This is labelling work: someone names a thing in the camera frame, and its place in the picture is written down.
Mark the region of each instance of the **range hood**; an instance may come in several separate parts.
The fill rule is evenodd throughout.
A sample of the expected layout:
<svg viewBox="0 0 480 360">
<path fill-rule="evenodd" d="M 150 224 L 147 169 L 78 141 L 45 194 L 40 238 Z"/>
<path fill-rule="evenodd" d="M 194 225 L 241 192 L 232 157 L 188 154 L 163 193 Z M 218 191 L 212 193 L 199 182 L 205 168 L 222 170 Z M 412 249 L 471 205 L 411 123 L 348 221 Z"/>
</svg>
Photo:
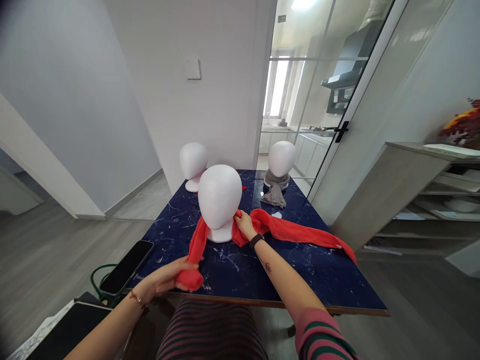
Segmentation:
<svg viewBox="0 0 480 360">
<path fill-rule="evenodd" d="M 383 20 L 373 20 L 360 30 L 348 35 L 343 43 L 341 58 L 368 58 L 377 42 Z M 367 64 L 366 60 L 341 60 L 336 64 L 333 76 L 321 82 L 325 88 L 332 90 L 354 87 Z"/>
<path fill-rule="evenodd" d="M 363 67 L 349 72 L 344 72 L 340 75 L 326 78 L 321 82 L 321 85 L 325 88 L 329 88 L 332 90 L 355 86 L 359 82 L 360 75 L 362 75 L 362 70 Z"/>
</svg>

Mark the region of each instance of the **table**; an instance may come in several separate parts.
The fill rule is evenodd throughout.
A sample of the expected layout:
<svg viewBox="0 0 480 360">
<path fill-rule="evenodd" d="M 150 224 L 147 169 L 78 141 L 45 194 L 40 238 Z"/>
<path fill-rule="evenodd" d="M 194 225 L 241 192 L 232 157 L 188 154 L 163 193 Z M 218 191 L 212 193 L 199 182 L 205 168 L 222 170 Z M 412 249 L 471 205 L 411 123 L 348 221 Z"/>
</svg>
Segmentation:
<svg viewBox="0 0 480 360">
<path fill-rule="evenodd" d="M 330 232 L 293 179 L 284 191 L 286 207 L 280 209 L 260 202 L 262 194 L 268 191 L 263 183 L 265 171 L 238 170 L 238 173 L 242 185 L 247 187 L 242 193 L 239 209 L 248 214 L 256 208 L 262 208 L 269 214 L 280 212 L 282 219 Z M 188 254 L 201 214 L 197 195 L 185 190 L 184 184 L 143 236 L 143 240 L 153 242 L 155 247 L 137 276 L 128 284 L 128 289 L 159 267 Z M 265 238 L 305 279 L 331 314 L 389 316 L 384 303 L 342 249 L 280 241 L 269 232 Z M 233 241 L 207 241 L 203 256 L 205 259 L 199 266 L 204 277 L 203 286 L 192 294 L 176 289 L 169 291 L 168 296 L 284 308 L 257 255 L 249 246 L 239 247 Z"/>
</svg>

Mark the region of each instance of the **gray scarf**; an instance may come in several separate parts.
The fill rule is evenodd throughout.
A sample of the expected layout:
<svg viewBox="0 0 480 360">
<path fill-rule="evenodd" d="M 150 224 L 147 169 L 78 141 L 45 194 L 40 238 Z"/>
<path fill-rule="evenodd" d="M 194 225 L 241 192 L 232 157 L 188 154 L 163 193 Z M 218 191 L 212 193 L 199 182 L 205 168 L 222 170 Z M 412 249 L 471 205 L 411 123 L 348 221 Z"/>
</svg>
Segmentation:
<svg viewBox="0 0 480 360">
<path fill-rule="evenodd" d="M 282 195 L 282 190 L 287 188 L 289 181 L 289 174 L 286 174 L 282 177 L 276 177 L 272 174 L 270 169 L 268 169 L 265 174 L 265 184 L 270 186 L 270 191 L 264 194 L 260 201 L 273 206 L 279 206 L 283 209 L 285 206 L 287 206 L 287 202 Z"/>
</svg>

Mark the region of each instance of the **mannequin head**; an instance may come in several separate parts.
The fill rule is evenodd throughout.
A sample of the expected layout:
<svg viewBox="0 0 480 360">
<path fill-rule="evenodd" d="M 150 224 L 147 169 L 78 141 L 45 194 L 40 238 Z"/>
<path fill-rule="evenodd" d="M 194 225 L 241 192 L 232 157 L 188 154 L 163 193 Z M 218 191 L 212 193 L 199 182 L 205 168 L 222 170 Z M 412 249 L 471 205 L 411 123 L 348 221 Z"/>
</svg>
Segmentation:
<svg viewBox="0 0 480 360">
<path fill-rule="evenodd" d="M 208 239 L 223 243 L 232 239 L 235 211 L 242 198 L 242 180 L 228 165 L 215 165 L 201 176 L 198 187 L 200 212 L 210 229 Z"/>
<path fill-rule="evenodd" d="M 207 149 L 198 142 L 189 142 L 180 150 L 180 168 L 185 179 L 185 188 L 193 193 L 199 190 L 199 181 L 209 161 Z"/>
<path fill-rule="evenodd" d="M 277 178 L 281 178 L 292 170 L 295 162 L 295 145 L 290 141 L 279 141 L 270 149 L 268 168 Z"/>
</svg>

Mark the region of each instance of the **striped shirt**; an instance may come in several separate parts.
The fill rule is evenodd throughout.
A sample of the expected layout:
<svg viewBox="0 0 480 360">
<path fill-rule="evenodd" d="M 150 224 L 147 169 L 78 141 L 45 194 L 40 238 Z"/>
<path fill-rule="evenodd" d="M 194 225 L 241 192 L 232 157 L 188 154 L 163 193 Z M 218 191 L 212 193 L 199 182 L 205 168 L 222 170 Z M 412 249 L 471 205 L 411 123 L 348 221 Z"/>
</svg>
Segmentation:
<svg viewBox="0 0 480 360">
<path fill-rule="evenodd" d="M 295 327 L 295 348 L 299 359 L 359 359 L 328 312 L 316 308 L 306 309 Z"/>
<path fill-rule="evenodd" d="M 358 359 L 326 311 L 307 309 L 295 325 L 299 359 Z M 248 306 L 182 300 L 156 358 L 263 360 L 268 356 Z"/>
</svg>

